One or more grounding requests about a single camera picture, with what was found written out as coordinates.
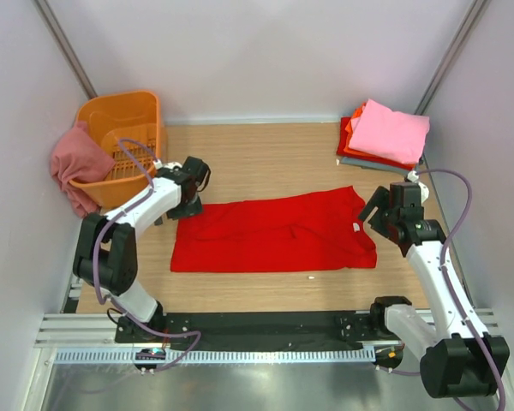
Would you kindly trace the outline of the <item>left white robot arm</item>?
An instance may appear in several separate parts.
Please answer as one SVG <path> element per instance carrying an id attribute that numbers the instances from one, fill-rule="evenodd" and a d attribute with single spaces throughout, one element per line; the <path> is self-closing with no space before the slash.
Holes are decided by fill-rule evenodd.
<path id="1" fill-rule="evenodd" d="M 123 205 L 105 215 L 83 218 L 75 251 L 73 273 L 93 286 L 99 303 L 107 301 L 146 334 L 164 334 L 162 305 L 137 280 L 137 240 L 161 217 L 194 217 L 203 211 L 200 192 L 211 169 L 200 158 L 183 164 L 156 162 L 154 177 Z"/>

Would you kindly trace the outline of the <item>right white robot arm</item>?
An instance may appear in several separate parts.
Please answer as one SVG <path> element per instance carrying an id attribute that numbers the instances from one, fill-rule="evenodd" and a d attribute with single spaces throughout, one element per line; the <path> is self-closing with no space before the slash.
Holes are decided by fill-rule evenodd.
<path id="1" fill-rule="evenodd" d="M 421 381 L 432 398 L 497 395 L 503 406 L 501 383 L 510 349 L 471 306 L 441 225 L 424 217 L 422 189 L 417 182 L 378 187 L 358 217 L 398 246 L 419 277 L 433 323 L 407 298 L 383 296 L 370 307 L 371 325 L 402 340 L 419 361 Z"/>

